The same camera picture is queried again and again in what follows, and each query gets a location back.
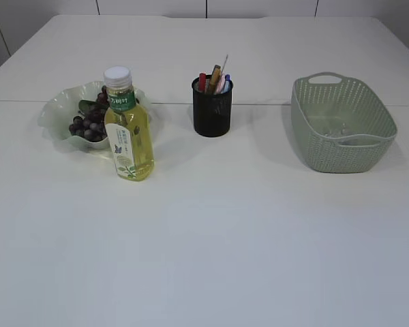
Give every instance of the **basket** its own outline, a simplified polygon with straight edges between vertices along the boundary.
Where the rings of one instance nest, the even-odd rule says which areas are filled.
[[[321,76],[339,81],[312,80]],[[356,78],[328,72],[300,78],[294,83],[291,103],[292,129],[301,154],[319,172],[366,172],[397,135],[382,101]]]

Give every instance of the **wavy bowl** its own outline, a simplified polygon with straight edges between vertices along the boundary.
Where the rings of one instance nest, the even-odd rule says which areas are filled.
[[[102,81],[95,81],[63,90],[42,108],[37,123],[50,134],[55,147],[67,151],[76,149],[82,151],[89,149],[103,150],[109,147],[108,138],[100,142],[90,142],[80,136],[72,136],[68,130],[73,117],[79,114],[79,101],[82,99],[95,101],[103,85]],[[135,89],[135,96],[142,106],[147,110],[150,109],[150,101],[145,97],[144,92]]]

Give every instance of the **blue pen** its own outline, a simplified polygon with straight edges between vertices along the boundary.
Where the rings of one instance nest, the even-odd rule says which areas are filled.
[[[229,91],[229,86],[230,86],[230,75],[226,74],[226,84],[224,85],[224,90],[222,93]]]

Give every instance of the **red pen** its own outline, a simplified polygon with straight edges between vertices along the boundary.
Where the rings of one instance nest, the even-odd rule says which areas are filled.
[[[206,74],[205,73],[200,73],[198,77],[198,90],[200,92],[204,92],[206,88]]]

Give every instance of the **yellow liquid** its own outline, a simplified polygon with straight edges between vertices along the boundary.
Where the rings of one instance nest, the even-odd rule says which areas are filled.
[[[149,116],[140,104],[123,112],[115,112],[112,108],[106,111],[104,123],[117,124],[129,130],[132,139],[132,151],[135,162],[135,176],[126,177],[118,174],[121,178],[129,181],[142,181],[150,175],[155,165],[153,147],[149,129]]]

